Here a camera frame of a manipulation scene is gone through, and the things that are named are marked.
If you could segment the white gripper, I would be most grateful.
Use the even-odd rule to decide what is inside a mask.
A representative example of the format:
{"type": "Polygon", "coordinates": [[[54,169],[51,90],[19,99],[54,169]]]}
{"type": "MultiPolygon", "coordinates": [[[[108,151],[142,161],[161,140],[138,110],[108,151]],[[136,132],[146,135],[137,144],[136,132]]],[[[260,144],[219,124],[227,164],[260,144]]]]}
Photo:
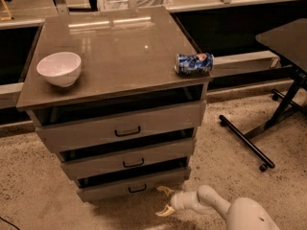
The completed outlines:
{"type": "Polygon", "coordinates": [[[162,211],[156,212],[155,214],[158,217],[166,218],[173,214],[176,210],[182,211],[187,209],[187,192],[174,191],[173,189],[166,186],[158,186],[156,189],[160,192],[163,192],[166,196],[172,195],[170,199],[171,206],[166,205],[162,211]]]}

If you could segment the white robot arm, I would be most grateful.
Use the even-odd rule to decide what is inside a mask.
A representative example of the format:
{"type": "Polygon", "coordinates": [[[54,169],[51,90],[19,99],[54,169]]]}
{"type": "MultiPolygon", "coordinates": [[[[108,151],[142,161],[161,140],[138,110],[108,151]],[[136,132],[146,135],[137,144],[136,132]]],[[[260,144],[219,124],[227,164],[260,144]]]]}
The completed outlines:
{"type": "Polygon", "coordinates": [[[196,191],[173,190],[166,186],[157,189],[170,198],[165,208],[155,213],[159,217],[192,210],[200,215],[218,213],[226,223],[226,230],[280,230],[263,206],[253,199],[238,197],[230,203],[208,185],[201,185],[196,191]]]}

